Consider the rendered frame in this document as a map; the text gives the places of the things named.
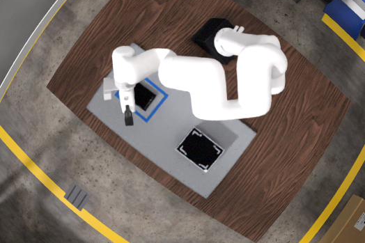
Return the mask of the blue tape square outline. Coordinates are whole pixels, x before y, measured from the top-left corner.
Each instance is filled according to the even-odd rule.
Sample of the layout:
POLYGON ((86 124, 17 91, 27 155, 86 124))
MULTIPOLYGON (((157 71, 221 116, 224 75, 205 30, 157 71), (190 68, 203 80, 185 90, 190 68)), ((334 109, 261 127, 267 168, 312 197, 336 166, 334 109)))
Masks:
MULTIPOLYGON (((147 77, 145 78, 145 80, 151 84, 153 87, 155 87, 160 93, 162 93, 164 95, 164 97, 162 98, 162 100, 160 101, 160 103, 154 108, 154 110, 151 112, 151 114, 145 118, 143 117, 137 110, 135 111, 135 114, 138 115, 140 118, 142 118, 145 122, 148 122, 150 120, 150 118, 153 116, 153 114, 159 109, 159 107, 162 105, 162 103, 165 101, 165 99, 167 99, 167 97, 169 96, 168 94, 166 94, 161 88, 159 88, 157 85, 155 85, 151 80, 149 80, 147 77)), ((120 99, 119 94, 119 90, 116 92, 115 96, 120 99)))

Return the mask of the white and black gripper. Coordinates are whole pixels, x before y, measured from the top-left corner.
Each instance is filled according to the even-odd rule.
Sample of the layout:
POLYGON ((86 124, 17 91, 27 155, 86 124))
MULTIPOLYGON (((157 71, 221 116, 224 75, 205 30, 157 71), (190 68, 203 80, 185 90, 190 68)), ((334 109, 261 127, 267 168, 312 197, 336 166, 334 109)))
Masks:
POLYGON ((120 99, 121 99, 121 107, 123 112, 125 112, 125 126, 134 125, 132 112, 135 112, 135 103, 134 103, 134 87, 136 84, 125 91, 124 89, 119 90, 120 99), (126 108, 125 108, 126 106, 126 108), (126 110, 125 110, 126 109, 126 110), (126 116, 127 113, 127 116, 126 116), (130 116, 131 114, 131 116, 130 116))

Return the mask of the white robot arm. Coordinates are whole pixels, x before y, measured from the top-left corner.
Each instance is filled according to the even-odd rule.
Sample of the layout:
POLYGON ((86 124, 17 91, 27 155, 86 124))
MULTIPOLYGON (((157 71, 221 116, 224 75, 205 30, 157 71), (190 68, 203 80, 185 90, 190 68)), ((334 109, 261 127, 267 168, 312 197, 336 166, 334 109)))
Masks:
POLYGON ((224 69, 212 58, 177 56, 170 49, 150 49, 135 56, 128 46, 113 51, 114 79, 104 78, 104 99, 111 99, 111 91, 126 91, 159 71, 164 86, 190 92, 197 118, 233 120, 266 114, 272 95, 285 87, 286 56, 276 36, 242 33, 242 26, 237 29, 237 25, 234 29, 223 28, 215 36, 215 48, 221 55, 239 55, 237 100, 227 100, 224 69), (272 83, 271 73, 272 78, 279 77, 272 83))

